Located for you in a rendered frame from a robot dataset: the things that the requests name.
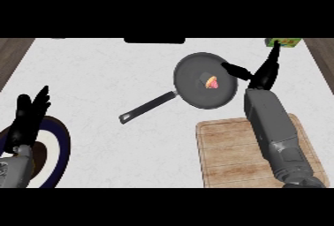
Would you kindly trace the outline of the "black appliance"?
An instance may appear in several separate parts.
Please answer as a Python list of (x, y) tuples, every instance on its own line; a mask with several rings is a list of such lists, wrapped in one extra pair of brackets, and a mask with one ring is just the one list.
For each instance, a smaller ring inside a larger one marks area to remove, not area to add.
[(124, 42), (136, 44), (183, 44), (185, 38), (124, 38)]

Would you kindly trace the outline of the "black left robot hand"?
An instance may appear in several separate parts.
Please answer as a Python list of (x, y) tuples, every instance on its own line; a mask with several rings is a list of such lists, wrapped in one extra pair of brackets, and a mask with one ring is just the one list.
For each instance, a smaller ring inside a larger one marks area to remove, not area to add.
[(21, 145), (34, 146), (38, 136), (38, 127), (50, 107), (49, 87), (38, 91), (35, 99), (31, 100), (26, 94), (16, 98), (16, 117), (10, 124), (6, 135), (4, 152), (15, 153), (15, 148)]

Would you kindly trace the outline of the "wooden cutting board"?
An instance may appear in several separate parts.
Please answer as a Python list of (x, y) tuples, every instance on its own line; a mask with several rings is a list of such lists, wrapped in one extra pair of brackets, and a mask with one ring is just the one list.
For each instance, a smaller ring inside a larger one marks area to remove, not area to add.
[(195, 126), (205, 188), (281, 188), (245, 117)]

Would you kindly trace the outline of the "pink and yellow cupcake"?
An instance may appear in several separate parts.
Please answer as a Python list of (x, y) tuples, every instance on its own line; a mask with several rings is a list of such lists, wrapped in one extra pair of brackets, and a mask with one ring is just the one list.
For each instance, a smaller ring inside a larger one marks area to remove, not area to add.
[(214, 88), (217, 89), (219, 87), (219, 84), (217, 84), (217, 77), (216, 76), (211, 76), (205, 82), (205, 87), (207, 88)]

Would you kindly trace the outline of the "blue and white plate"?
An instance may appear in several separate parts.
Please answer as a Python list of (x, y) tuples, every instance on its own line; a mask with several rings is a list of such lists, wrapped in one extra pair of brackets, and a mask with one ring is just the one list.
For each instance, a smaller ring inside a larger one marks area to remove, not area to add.
[[(0, 158), (12, 157), (4, 153), (9, 128), (0, 131)], [(71, 136), (68, 129), (55, 117), (44, 117), (32, 152), (32, 174), (26, 188), (55, 188), (66, 169), (71, 156)]]

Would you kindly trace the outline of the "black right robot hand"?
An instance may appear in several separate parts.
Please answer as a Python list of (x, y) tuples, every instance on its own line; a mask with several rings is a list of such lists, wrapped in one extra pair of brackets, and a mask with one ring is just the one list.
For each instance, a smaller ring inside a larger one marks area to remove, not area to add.
[(267, 56), (266, 61), (261, 64), (261, 67), (256, 71), (254, 74), (242, 68), (230, 63), (222, 63), (222, 67), (227, 70), (227, 74), (239, 79), (250, 80), (248, 88), (270, 90), (273, 87), (273, 82), (278, 76), (279, 64), (279, 49), (281, 44), (278, 41), (273, 42), (273, 49)]

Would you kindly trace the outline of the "dark grey frying pan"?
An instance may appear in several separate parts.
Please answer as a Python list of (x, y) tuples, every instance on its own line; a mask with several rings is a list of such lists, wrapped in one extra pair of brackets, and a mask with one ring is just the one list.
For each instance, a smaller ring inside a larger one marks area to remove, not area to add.
[[(222, 67), (220, 64), (225, 62), (226, 60), (211, 53), (196, 52), (188, 55), (173, 70), (174, 90), (124, 113), (118, 117), (120, 123), (127, 123), (176, 96), (180, 96), (199, 109), (216, 109), (225, 106), (238, 91), (238, 78), (230, 76)], [(205, 87), (211, 76), (217, 77), (217, 89)]]

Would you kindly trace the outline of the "green and yellow box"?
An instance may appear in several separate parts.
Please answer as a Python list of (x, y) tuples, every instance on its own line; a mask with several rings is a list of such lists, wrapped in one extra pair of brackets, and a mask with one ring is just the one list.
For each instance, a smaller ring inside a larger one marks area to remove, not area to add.
[(300, 41), (301, 38), (266, 38), (264, 44), (267, 47), (272, 47), (273, 44), (278, 42), (284, 48), (293, 48)]

